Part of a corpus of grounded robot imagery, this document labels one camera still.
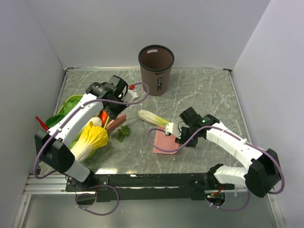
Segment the pink hand brush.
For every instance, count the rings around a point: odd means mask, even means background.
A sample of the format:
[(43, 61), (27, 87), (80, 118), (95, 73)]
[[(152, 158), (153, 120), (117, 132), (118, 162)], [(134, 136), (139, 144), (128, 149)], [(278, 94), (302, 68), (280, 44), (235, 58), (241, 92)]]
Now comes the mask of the pink hand brush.
[(120, 114), (107, 124), (107, 131), (112, 132), (126, 121), (126, 114)]

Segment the pink dustpan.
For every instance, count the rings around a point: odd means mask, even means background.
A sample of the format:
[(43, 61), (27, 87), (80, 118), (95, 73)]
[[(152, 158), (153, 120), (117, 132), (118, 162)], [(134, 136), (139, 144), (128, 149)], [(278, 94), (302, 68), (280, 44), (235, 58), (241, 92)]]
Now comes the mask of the pink dustpan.
[(174, 135), (166, 136), (164, 132), (161, 131), (164, 130), (164, 127), (157, 127), (157, 129), (159, 129), (159, 131), (156, 131), (156, 136), (153, 144), (165, 150), (173, 150), (179, 148), (180, 145), (175, 142), (176, 137)]

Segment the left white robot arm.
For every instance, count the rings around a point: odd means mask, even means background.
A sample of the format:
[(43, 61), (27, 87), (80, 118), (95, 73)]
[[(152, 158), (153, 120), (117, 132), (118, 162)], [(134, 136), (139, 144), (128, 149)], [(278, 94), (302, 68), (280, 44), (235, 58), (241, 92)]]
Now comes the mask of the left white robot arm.
[(75, 179), (81, 190), (92, 189), (94, 173), (76, 160), (69, 146), (95, 114), (105, 110), (114, 119), (137, 98), (134, 88), (116, 75), (109, 82), (92, 83), (81, 100), (59, 123), (35, 134), (37, 158), (33, 171), (37, 170), (39, 161), (43, 161), (55, 171)]

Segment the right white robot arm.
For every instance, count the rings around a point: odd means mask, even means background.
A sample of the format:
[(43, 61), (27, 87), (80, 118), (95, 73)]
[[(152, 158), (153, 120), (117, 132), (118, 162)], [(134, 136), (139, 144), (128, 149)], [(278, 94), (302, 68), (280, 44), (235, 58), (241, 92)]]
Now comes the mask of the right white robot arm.
[(233, 133), (219, 119), (208, 114), (202, 117), (190, 107), (180, 114), (185, 127), (174, 125), (178, 135), (176, 142), (186, 147), (196, 147), (198, 138), (215, 143), (234, 158), (242, 167), (229, 167), (218, 164), (210, 168), (207, 182), (212, 189), (223, 184), (247, 187), (257, 197), (271, 194), (271, 189), (285, 180), (279, 164), (277, 153), (272, 149), (261, 149), (246, 139)]

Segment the orange carrot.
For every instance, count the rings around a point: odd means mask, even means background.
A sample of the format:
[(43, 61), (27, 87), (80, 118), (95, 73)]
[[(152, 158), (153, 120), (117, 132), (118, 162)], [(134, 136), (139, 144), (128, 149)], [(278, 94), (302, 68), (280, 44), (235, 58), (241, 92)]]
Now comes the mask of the orange carrot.
[(103, 110), (100, 114), (100, 119), (102, 120), (102, 122), (104, 123), (108, 118), (108, 114), (106, 113), (105, 110)]

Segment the white green bok choy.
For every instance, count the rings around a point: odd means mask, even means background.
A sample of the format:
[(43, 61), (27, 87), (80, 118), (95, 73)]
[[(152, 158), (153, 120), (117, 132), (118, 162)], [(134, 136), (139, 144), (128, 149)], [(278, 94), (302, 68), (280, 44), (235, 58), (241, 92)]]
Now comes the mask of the white green bok choy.
[(78, 140), (81, 136), (81, 134), (83, 133), (84, 129), (90, 124), (90, 123), (93, 123), (93, 126), (102, 126), (102, 120), (97, 117), (97, 116), (94, 116), (92, 117), (83, 127), (82, 129), (79, 131), (79, 133), (76, 135), (75, 137), (75, 140)]

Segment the celery stalk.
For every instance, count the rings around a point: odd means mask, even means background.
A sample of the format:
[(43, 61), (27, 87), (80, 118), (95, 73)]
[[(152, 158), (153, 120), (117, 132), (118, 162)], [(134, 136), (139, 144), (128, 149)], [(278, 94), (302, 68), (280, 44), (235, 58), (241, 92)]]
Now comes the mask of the celery stalk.
[(146, 110), (140, 110), (138, 112), (138, 117), (140, 120), (150, 123), (158, 127), (164, 127), (166, 124), (170, 123), (169, 121), (155, 115), (154, 113)]

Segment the green scrap near basket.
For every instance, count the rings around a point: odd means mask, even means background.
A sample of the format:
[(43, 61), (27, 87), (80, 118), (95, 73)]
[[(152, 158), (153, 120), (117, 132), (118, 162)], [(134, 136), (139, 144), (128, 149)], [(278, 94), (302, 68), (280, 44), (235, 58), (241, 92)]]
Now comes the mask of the green scrap near basket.
[(131, 133), (131, 129), (127, 126), (121, 126), (118, 130), (117, 140), (119, 142), (123, 142), (125, 136), (129, 136)]

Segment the brown trash bin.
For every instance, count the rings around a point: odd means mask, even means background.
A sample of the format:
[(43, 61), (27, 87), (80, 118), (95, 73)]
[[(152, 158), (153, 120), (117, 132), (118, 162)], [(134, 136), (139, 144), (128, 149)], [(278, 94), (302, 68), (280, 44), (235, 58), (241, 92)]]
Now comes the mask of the brown trash bin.
[(162, 45), (149, 45), (139, 52), (141, 78), (149, 87), (149, 95), (160, 96), (167, 91), (174, 60), (173, 52)]

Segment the green leafy lettuce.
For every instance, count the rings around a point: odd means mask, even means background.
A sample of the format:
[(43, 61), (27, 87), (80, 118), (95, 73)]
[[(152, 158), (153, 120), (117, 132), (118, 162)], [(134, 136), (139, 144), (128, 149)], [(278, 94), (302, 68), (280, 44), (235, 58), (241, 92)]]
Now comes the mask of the green leafy lettuce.
[(68, 98), (61, 106), (60, 110), (57, 112), (56, 115), (48, 118), (46, 120), (46, 125), (51, 128), (59, 123), (81, 100), (82, 96), (77, 95)]

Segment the yellow napa cabbage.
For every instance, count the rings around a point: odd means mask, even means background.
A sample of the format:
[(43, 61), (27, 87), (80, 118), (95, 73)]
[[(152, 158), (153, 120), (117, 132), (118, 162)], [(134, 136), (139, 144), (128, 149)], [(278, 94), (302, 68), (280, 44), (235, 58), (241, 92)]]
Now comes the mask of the yellow napa cabbage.
[(84, 128), (77, 142), (70, 149), (78, 162), (84, 161), (93, 151), (105, 146), (109, 141), (108, 132), (92, 121)]

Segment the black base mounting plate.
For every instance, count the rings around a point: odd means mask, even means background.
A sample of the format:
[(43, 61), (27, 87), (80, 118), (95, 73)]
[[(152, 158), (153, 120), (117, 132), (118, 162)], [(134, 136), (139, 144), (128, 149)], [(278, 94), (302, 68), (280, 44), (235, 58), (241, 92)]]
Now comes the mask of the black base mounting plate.
[(68, 179), (66, 192), (97, 193), (97, 202), (117, 200), (205, 200), (205, 193), (233, 190), (233, 184), (209, 180), (207, 173), (96, 174), (92, 187)]

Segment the green vegetable basket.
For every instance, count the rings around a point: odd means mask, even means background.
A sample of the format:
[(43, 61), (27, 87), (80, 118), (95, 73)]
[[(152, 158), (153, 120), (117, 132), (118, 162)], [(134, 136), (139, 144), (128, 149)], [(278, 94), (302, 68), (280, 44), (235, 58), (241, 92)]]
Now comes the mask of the green vegetable basket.
[[(56, 115), (50, 117), (46, 120), (46, 125), (48, 128), (55, 126), (59, 123), (81, 100), (82, 95), (72, 95), (70, 96), (61, 106), (59, 111)], [(77, 161), (84, 161), (86, 158), (91, 157), (94, 155), (95, 151), (98, 149), (96, 146), (92, 147), (89, 145), (85, 145), (84, 141), (82, 140), (82, 133), (85, 130), (86, 126), (92, 122), (94, 126), (103, 127), (104, 129), (108, 125), (110, 121), (110, 117), (108, 114), (103, 110), (101, 114), (95, 115), (92, 117), (79, 131), (76, 135), (72, 144), (70, 145), (70, 150), (74, 154)]]

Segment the red chili pepper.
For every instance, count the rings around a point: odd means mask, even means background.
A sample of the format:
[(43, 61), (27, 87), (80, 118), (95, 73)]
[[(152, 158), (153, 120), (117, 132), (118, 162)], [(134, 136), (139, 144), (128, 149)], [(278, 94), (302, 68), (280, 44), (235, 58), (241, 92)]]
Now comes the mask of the red chili pepper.
[(48, 131), (49, 130), (49, 127), (38, 117), (38, 116), (35, 116), (35, 119), (39, 122), (39, 124), (40, 124), (40, 126), (44, 129), (44, 130), (46, 130), (46, 131)]

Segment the aluminium frame rail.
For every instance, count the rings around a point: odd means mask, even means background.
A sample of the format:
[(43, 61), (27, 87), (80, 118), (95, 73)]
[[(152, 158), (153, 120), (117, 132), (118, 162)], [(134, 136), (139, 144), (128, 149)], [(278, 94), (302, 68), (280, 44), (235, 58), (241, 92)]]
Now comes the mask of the aluminium frame rail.
[(97, 174), (92, 187), (77, 186), (62, 175), (51, 175), (42, 180), (33, 175), (28, 177), (25, 194), (80, 194), (106, 192), (107, 186), (117, 190), (185, 190), (202, 192), (224, 192), (225, 190), (245, 190), (237, 184), (221, 184), (215, 180), (208, 182), (205, 173), (162, 173), (162, 174)]

